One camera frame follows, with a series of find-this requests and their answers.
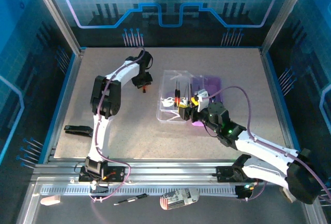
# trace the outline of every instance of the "black clip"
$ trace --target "black clip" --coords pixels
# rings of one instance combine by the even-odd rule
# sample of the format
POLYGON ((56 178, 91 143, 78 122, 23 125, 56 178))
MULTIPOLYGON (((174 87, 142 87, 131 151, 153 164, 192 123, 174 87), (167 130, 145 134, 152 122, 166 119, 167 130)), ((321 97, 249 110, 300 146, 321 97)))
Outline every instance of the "black clip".
POLYGON ((66 133, 70 133, 72 135, 80 135, 85 137, 93 136, 93 129, 88 126, 65 126, 64 130, 66 133))

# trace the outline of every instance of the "pen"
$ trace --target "pen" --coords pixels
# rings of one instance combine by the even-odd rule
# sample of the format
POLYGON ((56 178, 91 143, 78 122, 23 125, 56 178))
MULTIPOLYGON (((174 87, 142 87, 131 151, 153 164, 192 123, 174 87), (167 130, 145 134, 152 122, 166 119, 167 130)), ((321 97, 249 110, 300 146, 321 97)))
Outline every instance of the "pen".
POLYGON ((139 195, 139 196, 136 196, 136 197, 126 199, 126 200, 119 201, 117 203, 114 203, 114 205, 116 206, 116 205, 119 205, 119 204, 124 203, 124 202, 133 202, 135 200, 142 199, 142 198, 145 198, 145 197, 148 197, 148 195, 146 193, 144 193, 142 195, 139 195))

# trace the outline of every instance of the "purple plastic tray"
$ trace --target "purple plastic tray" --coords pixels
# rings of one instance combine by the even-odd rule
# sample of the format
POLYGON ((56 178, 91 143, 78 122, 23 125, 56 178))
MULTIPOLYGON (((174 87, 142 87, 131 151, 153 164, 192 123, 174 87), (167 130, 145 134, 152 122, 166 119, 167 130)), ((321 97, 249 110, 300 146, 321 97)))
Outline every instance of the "purple plastic tray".
MULTIPOLYGON (((221 79, 214 76, 201 76, 192 79, 193 92, 199 91, 203 88, 208 91, 209 95, 212 95, 221 89, 221 79)), ((218 94, 215 96, 215 99, 210 99, 209 101, 220 102, 222 101, 222 95, 218 94)), ((192 125, 203 127, 201 122, 194 122, 192 125)))

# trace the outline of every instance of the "yellow object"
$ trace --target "yellow object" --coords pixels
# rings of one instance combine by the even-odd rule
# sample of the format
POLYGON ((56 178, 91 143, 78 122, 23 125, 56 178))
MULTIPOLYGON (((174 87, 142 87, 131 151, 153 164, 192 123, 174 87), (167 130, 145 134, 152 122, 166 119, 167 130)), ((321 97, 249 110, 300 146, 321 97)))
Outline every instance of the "yellow object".
POLYGON ((191 98, 191 102, 195 105, 198 106, 199 103, 195 100, 194 96, 191 98))
POLYGON ((178 108, 183 108, 183 109, 184 109, 184 108, 187 108, 187 107, 188 107, 188 106, 186 106, 186 105, 184 105, 184 104, 179 104, 179 105, 178 105, 178 108))

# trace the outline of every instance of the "eraser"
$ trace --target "eraser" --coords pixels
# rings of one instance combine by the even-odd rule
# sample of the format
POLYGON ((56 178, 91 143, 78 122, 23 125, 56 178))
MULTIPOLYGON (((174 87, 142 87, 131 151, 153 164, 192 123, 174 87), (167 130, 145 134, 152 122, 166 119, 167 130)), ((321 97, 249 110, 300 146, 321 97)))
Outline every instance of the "eraser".
POLYGON ((45 198, 40 200, 40 204, 45 205, 45 206, 58 204, 58 203, 60 203, 60 198, 61 198, 60 195, 45 197, 45 198))

